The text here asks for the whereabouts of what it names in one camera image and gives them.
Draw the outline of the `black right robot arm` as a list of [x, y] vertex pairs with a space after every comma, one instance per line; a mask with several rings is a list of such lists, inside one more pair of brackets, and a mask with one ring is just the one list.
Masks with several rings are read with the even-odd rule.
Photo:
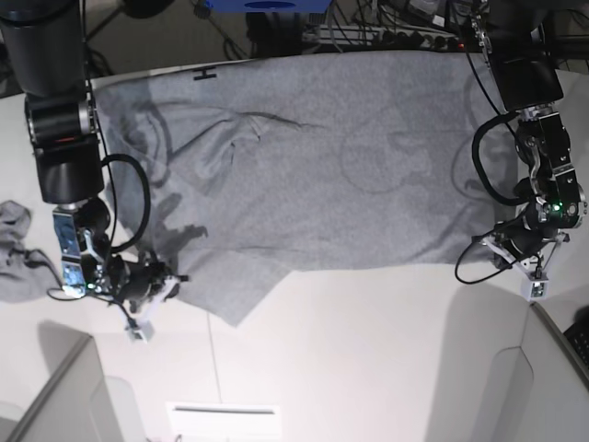
[[36, 162], [41, 199], [61, 250], [54, 266], [23, 240], [29, 210], [13, 201], [1, 205], [1, 298], [21, 302], [45, 292], [59, 301], [93, 297], [135, 313], [165, 298], [177, 278], [153, 253], [127, 262], [115, 245], [117, 204], [100, 194], [113, 183], [114, 162], [133, 168], [140, 182], [143, 213], [128, 240], [136, 245], [148, 226], [151, 195], [140, 163], [100, 147], [102, 131], [87, 71], [86, 23], [80, 1], [5, 1], [1, 33], [17, 82], [24, 92], [25, 120]]

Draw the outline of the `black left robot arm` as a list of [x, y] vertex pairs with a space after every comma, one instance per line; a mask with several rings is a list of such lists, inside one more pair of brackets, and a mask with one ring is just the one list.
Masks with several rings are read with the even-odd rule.
[[171, 167], [210, 200], [202, 251], [271, 258], [304, 270], [461, 263], [476, 244], [504, 271], [547, 268], [585, 211], [570, 139], [555, 102], [562, 89], [543, 37], [548, 2], [493, 1], [472, 15], [502, 106], [473, 135], [474, 170], [489, 198], [515, 218], [468, 238], [469, 207], [448, 192], [446, 156], [464, 133], [446, 79], [394, 64], [398, 88], [380, 105], [327, 106], [330, 123], [240, 112], [254, 87], [242, 66], [198, 75], [197, 104], [172, 133]]

